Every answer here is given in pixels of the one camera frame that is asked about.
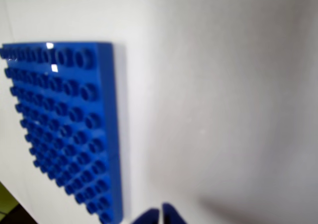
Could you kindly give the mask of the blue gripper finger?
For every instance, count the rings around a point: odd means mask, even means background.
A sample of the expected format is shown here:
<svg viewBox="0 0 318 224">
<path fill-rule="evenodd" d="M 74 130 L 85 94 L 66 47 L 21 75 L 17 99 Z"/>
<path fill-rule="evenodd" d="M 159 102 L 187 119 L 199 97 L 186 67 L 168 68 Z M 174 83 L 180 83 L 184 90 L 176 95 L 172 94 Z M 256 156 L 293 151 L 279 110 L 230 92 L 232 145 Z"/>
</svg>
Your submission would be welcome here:
<svg viewBox="0 0 318 224">
<path fill-rule="evenodd" d="M 187 224 L 187 222 L 172 204 L 163 203 L 162 211 L 164 224 Z"/>
<path fill-rule="evenodd" d="M 150 208 L 139 215 L 132 224 L 158 224 L 159 223 L 159 209 Z"/>
</svg>

